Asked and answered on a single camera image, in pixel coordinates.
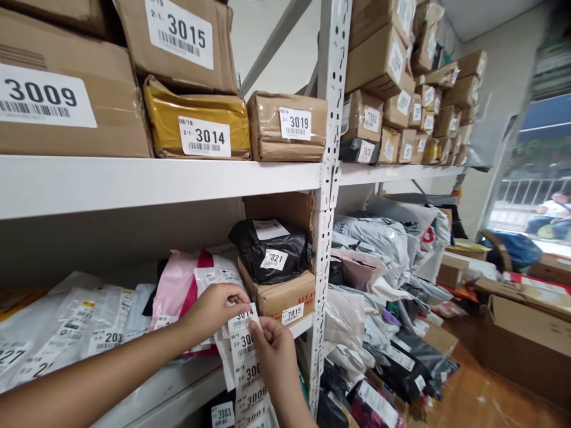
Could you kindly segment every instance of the taped package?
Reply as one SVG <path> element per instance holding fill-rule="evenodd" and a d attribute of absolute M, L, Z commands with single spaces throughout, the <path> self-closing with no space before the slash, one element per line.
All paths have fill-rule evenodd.
<path fill-rule="evenodd" d="M 321 160 L 327 135 L 326 100 L 256 91 L 247 108 L 254 160 Z"/>
<path fill-rule="evenodd" d="M 160 158 L 250 159 L 244 100 L 231 95 L 176 95 L 154 76 L 145 80 L 145 101 Z"/>

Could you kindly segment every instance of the barcode label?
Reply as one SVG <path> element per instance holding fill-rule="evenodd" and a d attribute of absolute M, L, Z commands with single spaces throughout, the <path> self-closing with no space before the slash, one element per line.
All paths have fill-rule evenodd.
<path fill-rule="evenodd" d="M 214 69 L 212 24 L 170 0 L 145 0 L 153 46 Z"/>

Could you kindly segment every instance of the black plastic bag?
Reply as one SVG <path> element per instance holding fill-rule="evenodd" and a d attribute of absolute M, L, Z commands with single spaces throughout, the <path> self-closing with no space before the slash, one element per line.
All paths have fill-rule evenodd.
<path fill-rule="evenodd" d="M 306 233 L 284 221 L 242 220 L 234 225 L 228 238 L 238 247 L 242 263 L 259 284 L 294 279 L 307 270 L 313 259 Z"/>

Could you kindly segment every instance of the person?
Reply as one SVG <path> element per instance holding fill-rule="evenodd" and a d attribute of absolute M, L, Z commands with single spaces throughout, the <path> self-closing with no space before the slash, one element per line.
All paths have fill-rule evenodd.
<path fill-rule="evenodd" d="M 228 300 L 236 305 L 228 306 Z M 213 284 L 179 321 L 0 395 L 3 428 L 89 427 L 162 366 L 250 310 L 238 285 Z M 262 379 L 280 427 L 316 427 L 297 371 L 288 328 L 259 317 L 250 323 Z"/>
<path fill-rule="evenodd" d="M 558 191 L 551 195 L 551 200 L 539 205 L 539 216 L 528 221 L 525 232 L 531 237 L 537 237 L 539 229 L 552 224 L 553 239 L 564 240 L 571 228 L 571 190 Z"/>

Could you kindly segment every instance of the box flap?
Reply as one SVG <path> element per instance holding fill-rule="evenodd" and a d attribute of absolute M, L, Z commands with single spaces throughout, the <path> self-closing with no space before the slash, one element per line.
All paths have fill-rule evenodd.
<path fill-rule="evenodd" d="M 496 327 L 571 357 L 571 324 L 498 296 L 490 296 Z"/>

